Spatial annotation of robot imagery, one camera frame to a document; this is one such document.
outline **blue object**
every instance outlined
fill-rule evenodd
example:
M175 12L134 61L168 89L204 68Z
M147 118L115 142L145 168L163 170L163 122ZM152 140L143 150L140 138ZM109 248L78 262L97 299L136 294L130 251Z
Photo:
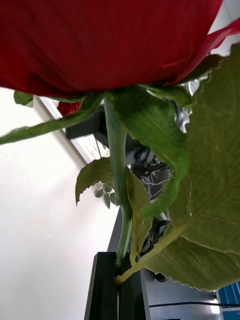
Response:
M227 285L218 291L222 304L240 304L240 281ZM223 306L224 320L240 320L240 307Z

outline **fabric petal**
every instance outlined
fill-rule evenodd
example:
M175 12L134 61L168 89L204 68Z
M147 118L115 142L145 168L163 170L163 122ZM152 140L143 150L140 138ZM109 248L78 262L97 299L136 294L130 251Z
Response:
M162 81L196 55L222 0L1 0L0 86L72 97Z
M228 26L209 34L206 37L201 48L195 55L195 57L192 59L192 61L179 72L179 74L175 79L173 80L171 79L170 81L166 82L164 85L167 86L169 84L177 83L180 80L184 79L200 64L200 62L202 62L202 60L211 52L211 50L219 47L227 36L232 36L239 33L240 33L240 18L233 21Z

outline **white wall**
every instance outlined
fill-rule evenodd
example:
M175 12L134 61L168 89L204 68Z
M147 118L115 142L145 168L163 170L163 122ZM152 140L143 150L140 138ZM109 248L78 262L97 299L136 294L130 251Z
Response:
M0 89L0 135L49 115ZM0 146L0 320L82 320L95 253L106 251L118 209L88 189L84 161L61 132Z

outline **green stem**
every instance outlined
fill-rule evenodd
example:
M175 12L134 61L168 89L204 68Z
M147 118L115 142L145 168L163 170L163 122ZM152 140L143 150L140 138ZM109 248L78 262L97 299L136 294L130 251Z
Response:
M125 159L127 133L114 110L111 98L107 95L104 98L104 108L111 157L113 187L116 195L116 202L121 206L122 212L121 235L116 252L116 267L120 269L122 261L127 253L132 227L132 208L126 184Z

